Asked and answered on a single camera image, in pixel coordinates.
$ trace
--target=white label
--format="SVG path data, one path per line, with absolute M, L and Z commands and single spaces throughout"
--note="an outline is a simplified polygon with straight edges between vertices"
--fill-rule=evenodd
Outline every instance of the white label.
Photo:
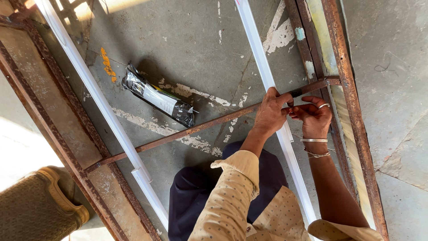
M 174 109 L 177 100 L 158 93 L 152 86 L 150 86 L 150 84 L 145 85 L 143 97 L 159 109 L 172 116 L 172 110 Z

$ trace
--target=rusty metal frame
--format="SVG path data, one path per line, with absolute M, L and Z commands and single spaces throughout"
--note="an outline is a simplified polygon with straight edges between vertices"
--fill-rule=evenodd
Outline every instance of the rusty metal frame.
M 357 145 L 361 169 L 363 170 L 364 182 L 366 183 L 367 193 L 369 195 L 374 224 L 383 239 L 388 241 L 388 230 L 386 228 L 382 202 L 380 200 L 375 170 L 373 168 L 372 154 L 370 153 L 369 141 L 367 139 L 366 128 L 364 127 L 357 88 L 355 87 L 354 75 L 352 73 L 339 11 L 335 0 L 321 0 L 321 2 L 330 33 L 331 43 L 333 45 L 334 55 L 336 57 L 339 76 L 342 81 L 343 93 L 349 111 L 349 118 L 354 133 L 355 144 Z
M 42 37 L 39 35 L 35 26 L 31 23 L 31 20 L 26 18 L 31 13 L 31 11 L 35 10 L 35 8 L 30 7 L 30 9 L 27 9 L 17 0 L 11 0 L 10 3 L 12 4 L 12 7 L 14 7 L 15 9 L 18 9 L 18 12 L 21 12 L 22 14 L 24 14 L 25 18 L 23 18 L 21 22 L 17 22 L 17 21 L 12 22 L 11 17 L 18 12 L 13 13 L 9 17 L 0 15 L 0 26 L 20 29 L 28 33 L 33 43 L 37 47 L 39 54 L 42 57 L 42 60 L 45 62 L 46 66 L 48 66 L 49 70 L 51 71 L 51 74 L 53 75 L 53 79 L 57 81 L 58 85 L 61 87 L 62 91 L 64 92 L 67 99 L 69 100 L 73 111 L 75 112 L 76 116 L 80 120 L 81 126 L 87 132 L 88 136 L 92 139 L 92 141 L 95 143 L 102 157 L 103 158 L 109 157 L 110 153 L 107 150 L 107 147 L 105 146 L 104 142 L 101 140 L 98 132 L 95 130 L 95 127 L 93 126 L 91 120 L 89 119 L 86 112 L 84 111 L 81 103 L 77 99 L 76 95 L 71 89 L 63 73 L 59 69 L 52 54 L 49 52 L 45 42 L 43 41 Z M 0 42 L 0 52 L 1 52 L 0 69 L 2 70 L 5 76 L 9 76 L 7 77 L 7 79 L 10 85 L 14 89 L 20 101 L 23 103 L 27 112 L 29 112 L 30 116 L 35 121 L 38 128 L 44 134 L 44 137 L 48 140 L 51 147 L 54 149 L 54 151 L 58 154 L 59 157 L 64 156 L 64 160 L 62 158 L 61 160 L 67 164 L 65 166 L 67 167 L 68 172 L 73 177 L 73 179 L 75 180 L 79 188 L 83 191 L 85 197 L 88 199 L 91 206 L 96 211 L 97 215 L 100 217 L 100 219 L 102 220 L 102 222 L 107 227 L 107 229 L 109 230 L 109 232 L 111 233 L 111 235 L 115 240 L 124 240 L 124 241 L 128 240 L 127 236 L 123 232 L 120 225 L 117 223 L 111 211 L 106 206 L 101 196 L 93 186 L 92 182 L 87 177 L 87 172 L 85 172 L 81 168 L 81 166 L 73 156 L 73 153 L 71 152 L 67 144 L 62 139 L 58 130 L 50 120 L 48 114 L 43 109 L 43 106 L 40 104 L 39 100 L 35 96 L 33 90 L 28 85 L 27 81 L 25 80 L 21 72 L 18 70 L 16 63 L 10 57 L 9 53 L 4 48 L 1 42 Z M 159 237 L 158 233 L 154 229 L 152 223 L 150 222 L 149 218 L 147 217 L 146 213 L 144 212 L 143 208 L 138 202 L 135 194 L 132 192 L 131 188 L 129 187 L 128 183 L 123 177 L 123 174 L 120 172 L 119 168 L 117 167 L 116 163 L 109 163 L 108 166 L 111 172 L 116 177 L 123 193 L 128 199 L 128 202 L 133 207 L 135 213 L 140 217 L 143 227 L 150 234 L 150 236 L 154 241 L 161 241 L 161 238 Z
M 375 173 L 374 173 L 373 164 L 372 164 L 372 157 L 370 154 L 369 144 L 366 136 L 366 130 L 364 127 L 363 118 L 361 115 L 361 109 L 358 102 L 358 96 L 357 96 L 357 91 L 354 83 L 354 77 L 353 77 L 352 69 L 349 62 L 348 51 L 346 48 L 346 41 L 343 35 L 343 29 L 339 19 L 337 5 L 335 0 L 321 0 L 321 1 L 323 3 L 324 14 L 327 20 L 327 25 L 329 27 L 330 37 L 332 39 L 333 50 L 336 56 L 337 66 L 339 69 L 339 77 L 324 77 L 321 60 L 318 55 L 318 50 L 316 48 L 315 38 L 312 33 L 312 27 L 309 21 L 309 16 L 306 11 L 304 0 L 284 0 L 293 29 L 303 28 L 304 33 L 306 35 L 304 39 L 297 40 L 297 45 L 299 48 L 303 66 L 305 67 L 305 70 L 306 70 L 306 75 L 310 82 L 309 85 L 303 86 L 296 90 L 292 90 L 290 92 L 293 94 L 294 97 L 299 96 L 303 93 L 314 92 L 314 94 L 320 95 L 327 102 L 331 103 L 330 95 L 328 94 L 328 90 L 326 86 L 328 84 L 342 85 L 344 94 L 345 94 L 345 99 L 347 102 L 350 119 L 351 119 L 351 125 L 355 136 L 355 141 L 357 144 L 357 150 L 361 161 L 364 180 L 366 182 L 367 191 L 369 193 L 369 199 L 372 207 L 376 228 L 379 230 L 384 240 L 387 241 L 389 239 L 388 239 L 388 233 L 386 229 L 385 218 L 383 216 L 383 209 L 380 201 L 380 194 L 377 188 Z M 153 228 L 153 225 L 148 220 L 146 214 L 144 213 L 137 199 L 135 198 L 135 195 L 133 194 L 128 184 L 126 183 L 125 179 L 123 178 L 123 175 L 117 168 L 117 165 L 114 163 L 115 161 L 126 157 L 126 154 L 123 152 L 114 156 L 110 155 L 104 143 L 102 142 L 101 138 L 99 137 L 98 133 L 96 132 L 93 124 L 87 117 L 86 112 L 83 110 L 80 102 L 77 100 L 75 94 L 70 88 L 67 80 L 64 78 L 61 71 L 59 70 L 58 65 L 53 60 L 52 55 L 48 51 L 46 45 L 44 44 L 43 40 L 39 36 L 35 27 L 31 23 L 29 23 L 28 20 L 23 20 L 20 24 L 17 24 L 17 22 L 19 22 L 19 20 L 22 19 L 22 15 L 25 15 L 25 17 L 27 16 L 29 10 L 28 9 L 26 10 L 25 8 L 23 8 L 23 6 L 17 0 L 11 0 L 11 2 L 12 2 L 12 5 L 15 4 L 14 5 L 15 8 L 20 9 L 21 15 L 15 14 L 14 16 L 11 15 L 9 17 L 0 15 L 0 24 L 7 25 L 13 28 L 23 28 L 28 31 L 34 43 L 39 48 L 39 51 L 44 56 L 45 62 L 50 67 L 51 71 L 55 75 L 56 79 L 60 83 L 63 90 L 65 91 L 66 96 L 69 98 L 70 102 L 72 103 L 75 111 L 77 112 L 77 115 L 80 117 L 82 121 L 82 125 L 88 131 L 94 143 L 100 150 L 100 153 L 103 155 L 103 159 L 93 164 L 92 166 L 88 167 L 85 170 L 81 169 L 80 165 L 72 156 L 72 153 L 70 152 L 70 150 L 66 149 L 67 146 L 63 142 L 62 137 L 59 135 L 59 133 L 55 133 L 55 130 L 56 130 L 55 126 L 51 122 L 49 122 L 50 121 L 49 117 L 46 116 L 47 115 L 46 112 L 44 112 L 44 109 L 41 107 L 34 93 L 33 95 L 31 95 L 32 90 L 28 86 L 28 84 L 25 85 L 26 81 L 23 78 L 23 76 L 20 74 L 17 68 L 16 69 L 10 68 L 10 66 L 14 66 L 15 63 L 11 58 L 10 59 L 4 58 L 4 56 L 7 56 L 8 53 L 7 51 L 6 53 L 4 52 L 5 49 L 2 48 L 2 45 L 0 44 L 0 50 L 3 55 L 3 57 L 0 59 L 3 64 L 1 66 L 1 69 L 5 73 L 11 73 L 10 76 L 12 76 L 13 81 L 11 79 L 8 79 L 8 80 L 11 83 L 12 87 L 14 87 L 15 92 L 17 92 L 17 94 L 21 93 L 21 95 L 18 95 L 18 96 L 22 101 L 24 100 L 27 102 L 24 106 L 26 106 L 29 112 L 32 111 L 35 113 L 35 115 L 41 121 L 43 127 L 45 127 L 49 136 L 52 138 L 56 146 L 59 148 L 59 152 L 61 152 L 61 154 L 63 154 L 64 157 L 66 157 L 67 163 L 70 163 L 71 174 L 72 173 L 77 174 L 77 176 L 74 175 L 73 177 L 75 178 L 75 180 L 77 180 L 78 183 L 80 183 L 80 187 L 81 188 L 84 187 L 84 189 L 90 190 L 91 193 L 87 193 L 88 197 L 90 198 L 95 197 L 97 203 L 93 205 L 94 208 L 98 206 L 102 206 L 101 204 L 104 202 L 102 201 L 102 199 L 96 198 L 96 197 L 99 197 L 99 195 L 96 196 L 94 194 L 96 190 L 95 188 L 93 188 L 93 186 L 91 186 L 92 183 L 90 183 L 90 181 L 87 179 L 86 174 L 88 172 L 95 170 L 97 167 L 100 167 L 101 165 L 107 164 L 109 165 L 114 175 L 118 178 L 118 181 L 124 193 L 127 195 L 129 202 L 134 207 L 136 213 L 141 217 L 142 223 L 144 224 L 145 227 L 149 227 L 150 235 L 153 238 L 155 238 L 155 240 L 160 240 L 159 236 L 157 235 L 156 231 Z M 306 69 L 306 64 L 305 64 L 306 61 L 310 61 L 311 63 L 313 63 L 314 72 L 315 72 L 314 75 L 309 76 L 308 70 Z M 153 142 L 141 145 L 139 147 L 136 147 L 136 151 L 137 152 L 145 151 L 150 148 L 154 148 L 156 146 L 171 142 L 175 139 L 188 136 L 200 130 L 204 130 L 204 129 L 213 127 L 217 124 L 227 122 L 231 119 L 254 112 L 258 109 L 259 106 L 260 106 L 260 103 L 257 103 L 255 105 L 232 112 L 230 114 L 226 114 L 222 117 L 218 117 L 211 121 L 196 125 L 192 128 L 172 134 L 170 136 L 166 136 L 161 139 L 155 140 Z M 331 128 L 333 142 L 336 147 L 336 154 L 339 159 L 342 176 L 344 178 L 344 183 L 348 188 L 348 190 L 350 191 L 350 193 L 352 194 L 352 196 L 354 197 L 354 199 L 356 200 L 355 188 L 351 179 L 351 172 L 348 166 L 343 142 L 340 137 L 339 128 L 335 118 L 332 119 L 330 128 Z M 111 213 L 110 213 L 110 216 L 109 215 L 106 215 L 106 216 L 112 218 L 112 220 L 109 220 L 109 221 L 111 221 L 112 223 L 115 222 Z M 115 233 L 118 233 L 119 237 L 123 238 L 123 235 L 122 235 L 123 231 L 122 231 L 122 234 L 117 231 Z

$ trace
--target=white plastic channel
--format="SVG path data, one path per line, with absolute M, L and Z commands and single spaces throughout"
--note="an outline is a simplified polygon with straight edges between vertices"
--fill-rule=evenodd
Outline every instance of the white plastic channel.
M 135 169 L 131 173 L 134 175 L 140 188 L 143 190 L 145 196 L 149 200 L 150 205 L 155 210 L 163 226 L 166 230 L 168 230 L 168 214 L 166 213 L 165 208 L 161 204 L 158 196 L 150 185 L 152 178 L 137 152 L 135 151 L 134 146 L 125 133 L 125 130 L 123 130 L 122 125 L 119 123 L 119 120 L 113 113 L 109 103 L 101 92 L 100 87 L 95 82 L 94 77 L 77 51 L 76 46 L 71 41 L 70 36 L 61 23 L 58 15 L 56 15 L 56 12 L 54 11 L 49 0 L 35 0 L 35 2 L 51 27 L 59 43 L 61 44 L 62 48 L 66 52 L 74 68 L 82 78 L 86 88 L 109 124 L 111 130 L 114 132 L 114 135 L 118 139 L 129 160 L 132 162 L 132 165 Z
M 251 13 L 250 5 L 248 0 L 235 0 L 235 4 L 238 8 L 239 15 L 241 16 L 242 23 L 244 24 L 254 59 L 256 60 L 260 76 L 262 77 L 263 85 L 267 91 L 269 87 L 276 86 L 273 81 L 272 73 L 270 72 L 268 60 L 263 50 L 262 42 L 260 41 L 259 32 L 257 31 L 253 14 Z M 279 143 L 281 144 L 282 151 L 284 152 L 285 159 L 287 160 L 287 164 L 290 169 L 291 176 L 293 177 L 294 184 L 296 185 L 297 193 L 300 197 L 300 201 L 302 202 L 306 217 L 309 223 L 312 223 L 316 220 L 316 216 L 311 200 L 309 199 L 308 191 L 306 190 L 296 156 L 294 155 L 293 147 L 291 146 L 290 139 L 292 139 L 292 137 L 290 127 L 287 122 L 285 122 L 283 127 L 276 132 L 276 135 L 278 136 Z

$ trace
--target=bangle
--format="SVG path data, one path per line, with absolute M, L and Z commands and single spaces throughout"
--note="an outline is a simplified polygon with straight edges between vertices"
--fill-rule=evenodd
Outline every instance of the bangle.
M 314 153 L 312 153 L 312 152 L 310 152 L 310 151 L 306 150 L 306 148 L 304 148 L 303 150 L 304 150 L 305 152 L 307 152 L 307 153 L 309 153 L 309 154 L 313 155 L 313 157 L 315 157 L 315 158 L 326 157 L 326 156 L 329 156 L 329 155 L 330 155 L 330 152 L 327 152 L 327 153 L 324 153 L 324 154 L 314 154 Z
M 327 139 L 300 139 L 301 142 L 328 142 Z

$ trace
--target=ring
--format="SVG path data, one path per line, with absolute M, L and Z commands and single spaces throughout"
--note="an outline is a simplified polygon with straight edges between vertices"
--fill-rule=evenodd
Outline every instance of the ring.
M 324 105 L 327 105 L 328 107 L 330 107 L 329 103 L 325 103 L 325 104 L 320 105 L 320 107 L 318 107 L 318 109 L 321 109 L 321 107 L 323 107 Z

